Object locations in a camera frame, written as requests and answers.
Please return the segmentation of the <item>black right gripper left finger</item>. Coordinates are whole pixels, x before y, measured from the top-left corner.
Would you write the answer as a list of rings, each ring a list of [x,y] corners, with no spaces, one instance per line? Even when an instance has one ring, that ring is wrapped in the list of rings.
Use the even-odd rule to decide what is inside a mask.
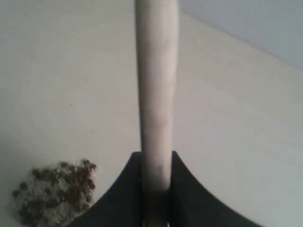
[[[142,227],[141,152],[131,154],[107,192],[70,227]]]

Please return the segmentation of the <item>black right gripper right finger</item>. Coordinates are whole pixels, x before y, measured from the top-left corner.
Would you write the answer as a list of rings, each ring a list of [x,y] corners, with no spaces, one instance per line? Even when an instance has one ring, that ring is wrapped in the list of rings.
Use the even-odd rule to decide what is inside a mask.
[[[171,227],[259,227],[213,196],[172,152],[169,202]]]

